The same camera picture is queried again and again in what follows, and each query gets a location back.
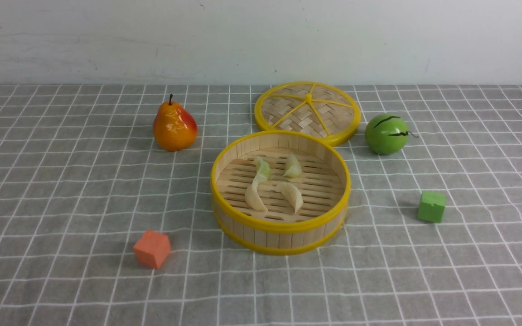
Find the gray checkered tablecloth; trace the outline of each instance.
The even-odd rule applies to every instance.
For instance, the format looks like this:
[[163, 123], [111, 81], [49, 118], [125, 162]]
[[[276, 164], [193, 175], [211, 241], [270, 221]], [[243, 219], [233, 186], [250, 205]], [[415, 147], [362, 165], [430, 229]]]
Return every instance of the gray checkered tablecloth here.
[[[358, 134], [346, 223], [317, 250], [265, 256], [222, 234], [209, 174], [256, 131], [268, 86], [0, 85], [0, 325], [522, 326], [522, 86], [341, 86]], [[157, 148], [165, 95], [199, 124]], [[365, 123], [402, 116], [420, 138], [385, 157]], [[421, 190], [443, 223], [416, 219]], [[170, 237], [159, 270], [132, 246]]]

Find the yellow rim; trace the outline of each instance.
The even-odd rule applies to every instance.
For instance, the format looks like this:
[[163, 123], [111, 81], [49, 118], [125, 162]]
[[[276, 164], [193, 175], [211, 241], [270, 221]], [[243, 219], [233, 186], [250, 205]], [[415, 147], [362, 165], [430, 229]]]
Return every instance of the yellow rim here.
[[[275, 91], [278, 91], [284, 87], [296, 86], [296, 85], [311, 85], [310, 94], [313, 93], [313, 90], [316, 86], [321, 86], [321, 87], [325, 87], [327, 89], [331, 89], [332, 91], [336, 91], [337, 93], [342, 95], [346, 100], [348, 100], [348, 102], [351, 103], [351, 105], [347, 105], [344, 103], [338, 103], [336, 101], [327, 101], [327, 100], [312, 100], [312, 101], [320, 102], [320, 103], [331, 103], [334, 105], [341, 105], [341, 106], [347, 107], [349, 109], [352, 109], [352, 110], [354, 110], [354, 119], [348, 125], [348, 127], [346, 127], [344, 130], [338, 132], [337, 134], [330, 134], [330, 132], [327, 129], [327, 127], [325, 126], [323, 120], [321, 120], [321, 115], [319, 115], [319, 113], [317, 111], [315, 111], [315, 108], [313, 107], [313, 105], [311, 105], [311, 103], [307, 103], [304, 98], [297, 96], [297, 95], [287, 95], [287, 94], [275, 94], [274, 95], [273, 94]], [[314, 114], [317, 116], [319, 123], [321, 123], [325, 132], [328, 134], [328, 136], [326, 136], [326, 137], [317, 138], [317, 139], [322, 140], [323, 142], [325, 142], [331, 146], [337, 146], [337, 145], [340, 145], [340, 144], [348, 141], [350, 138], [352, 138], [352, 136], [354, 136], [354, 134], [358, 130], [358, 126], [360, 125], [360, 121], [361, 121], [360, 106], [358, 105], [358, 103], [356, 103], [356, 101], [354, 101], [354, 99], [352, 99], [348, 94], [346, 94], [345, 91], [342, 91], [341, 89], [339, 89], [337, 87], [333, 87], [333, 86], [327, 85], [325, 83], [300, 81], [300, 82], [284, 83], [282, 85], [275, 86], [275, 87], [269, 89], [268, 91], [266, 91], [265, 93], [263, 93], [261, 95], [261, 97], [259, 97], [257, 102], [255, 102], [255, 122], [257, 123], [259, 130], [278, 130], [278, 129], [276, 129], [276, 126], [278, 126], [279, 124], [276, 122], [275, 124], [270, 125], [269, 122], [267, 122], [265, 120], [265, 118], [263, 118], [263, 114], [261, 113], [261, 108], [263, 106], [263, 102], [268, 97], [291, 97], [291, 98], [299, 99], [299, 100], [303, 101], [300, 105], [298, 105], [294, 109], [288, 111], [288, 113], [286, 113], [286, 115], [284, 117], [279, 119], [277, 121], [279, 123], [281, 123], [287, 116], [292, 114], [296, 109], [299, 109], [300, 107], [302, 107], [302, 105], [308, 104], [309, 107], [313, 110]]]
[[273, 255], [302, 254], [304, 252], [308, 252], [310, 250], [313, 250], [313, 249], [325, 244], [326, 242], [331, 240], [334, 237], [334, 235], [336, 235], [339, 228], [342, 226], [343, 221], [345, 221], [347, 213], [348, 213], [348, 211], [346, 210], [340, 223], [338, 225], [336, 225], [336, 227], [331, 231], [331, 233], [327, 237], [325, 237], [315, 243], [307, 245], [307, 246], [301, 246], [301, 247], [293, 248], [293, 249], [279, 249], [279, 248], [267, 248], [266, 246], [256, 245], [254, 243], [250, 243], [249, 241], [245, 241], [245, 240], [241, 239], [240, 237], [235, 235], [233, 232], [231, 232], [229, 229], [227, 229], [226, 226], [219, 219], [217, 214], [215, 212], [213, 212], [213, 214], [215, 215], [215, 219], [217, 220], [217, 223], [219, 224], [220, 228], [230, 239], [232, 239], [236, 243], [244, 246], [245, 248], [251, 249], [256, 252], [260, 252], [261, 254], [273, 254]]
[[[296, 223], [278, 223], [278, 222], [272, 222], [272, 221], [263, 221], [260, 219], [256, 219], [252, 216], [246, 215], [245, 213], [237, 210], [231, 204], [229, 204], [223, 196], [220, 194], [219, 189], [217, 188], [216, 182], [214, 180], [215, 171], [219, 167], [219, 159], [225, 155], [226, 152], [228, 152], [233, 146], [236, 146], [239, 142], [242, 142], [244, 140], [263, 136], [264, 134], [290, 134], [293, 136], [299, 136], [303, 138], [307, 138], [310, 140], [313, 140], [315, 142], [318, 142], [319, 144], [323, 145], [326, 149], [328, 149], [332, 155], [335, 155], [335, 157], [340, 161], [342, 164], [342, 167], [344, 169], [344, 172], [346, 174], [346, 188], [343, 191], [342, 198], [339, 200], [339, 202], [332, 207], [329, 211], [325, 212], [324, 214], [315, 217], [313, 219], [307, 220], [307, 221], [299, 221]], [[213, 163], [213, 168], [211, 169], [211, 194], [212, 194], [212, 200], [217, 202], [217, 204], [220, 206], [220, 208], [230, 217], [232, 217], [234, 220], [240, 222], [243, 225], [246, 225], [248, 227], [251, 227], [253, 229], [261, 230], [261, 231], [268, 231], [273, 233], [297, 233], [297, 232], [304, 232], [309, 231], [312, 229], [315, 229], [316, 227], [319, 227], [328, 221], [331, 221], [334, 217], [336, 217], [346, 204], [348, 203], [348, 200], [350, 199], [350, 190], [352, 189], [351, 185], [351, 179], [350, 179], [350, 171], [348, 170], [348, 166], [346, 165], [346, 162], [343, 160], [342, 156], [339, 155], [339, 153], [333, 149], [330, 145], [323, 142], [321, 139], [313, 138], [309, 136], [308, 134], [301, 134], [299, 132], [294, 131], [288, 131], [288, 130], [269, 130], [269, 131], [262, 131], [262, 132], [256, 132], [255, 134], [249, 134], [248, 136], [245, 136], [243, 138], [237, 139], [234, 142], [232, 142], [229, 146], [227, 146], [221, 153], [217, 156], [217, 159], [215, 159], [215, 163]]]

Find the bamboo steamer lid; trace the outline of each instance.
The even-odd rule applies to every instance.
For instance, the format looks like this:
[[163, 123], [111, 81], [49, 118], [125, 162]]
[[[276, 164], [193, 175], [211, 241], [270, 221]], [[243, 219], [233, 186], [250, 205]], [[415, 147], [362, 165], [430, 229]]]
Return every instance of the bamboo steamer lid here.
[[255, 103], [259, 130], [301, 132], [330, 146], [352, 138], [360, 120], [360, 107], [354, 99], [336, 87], [317, 82], [273, 87]]

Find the toy pear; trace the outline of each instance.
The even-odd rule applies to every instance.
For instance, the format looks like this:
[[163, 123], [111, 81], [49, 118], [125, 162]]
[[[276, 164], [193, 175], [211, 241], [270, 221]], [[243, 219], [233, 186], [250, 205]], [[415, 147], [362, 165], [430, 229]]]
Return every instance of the toy pear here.
[[172, 101], [162, 103], [153, 122], [154, 140], [167, 151], [190, 147], [197, 138], [197, 123], [182, 105]]

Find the yellow plastic spoke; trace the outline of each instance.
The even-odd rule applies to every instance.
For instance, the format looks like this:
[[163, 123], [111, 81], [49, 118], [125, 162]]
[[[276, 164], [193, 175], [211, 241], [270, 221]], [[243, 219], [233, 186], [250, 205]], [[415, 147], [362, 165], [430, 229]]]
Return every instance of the yellow plastic spoke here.
[[328, 100], [312, 100], [314, 102], [320, 102], [320, 103], [330, 103], [332, 105], [341, 105], [341, 106], [344, 106], [344, 107], [349, 107], [350, 109], [353, 109], [354, 107], [351, 106], [351, 105], [347, 105], [347, 104], [344, 104], [344, 103], [340, 103], [340, 102], [336, 102], [336, 101], [328, 101]]
[[315, 117], [317, 117], [317, 120], [319, 120], [319, 123], [321, 123], [321, 126], [324, 128], [325, 130], [325, 133], [328, 134], [328, 136], [331, 136], [331, 134], [329, 133], [329, 130], [328, 128], [325, 126], [325, 123], [323, 120], [321, 120], [321, 116], [319, 115], [319, 112], [317, 112], [317, 110], [315, 109], [315, 107], [313, 107], [313, 104], [311, 103], [307, 103], [307, 105], [309, 105], [309, 107], [313, 110], [313, 113], [315, 114]]
[[273, 124], [274, 127], [276, 126], [279, 126], [279, 124], [281, 124], [283, 122], [283, 120], [285, 120], [287, 117], [289, 117], [293, 112], [295, 112], [296, 109], [299, 109], [300, 107], [302, 107], [303, 105], [305, 105], [307, 102], [306, 101], [303, 101], [302, 103], [300, 103], [299, 105], [297, 105], [296, 107], [294, 107], [293, 109], [291, 109], [288, 113], [285, 113], [283, 115], [283, 117], [281, 117], [279, 120], [277, 120], [276, 123]]
[[272, 94], [269, 97], [291, 97], [292, 99], [298, 99], [303, 101], [305, 98], [297, 95], [289, 95], [289, 94]]

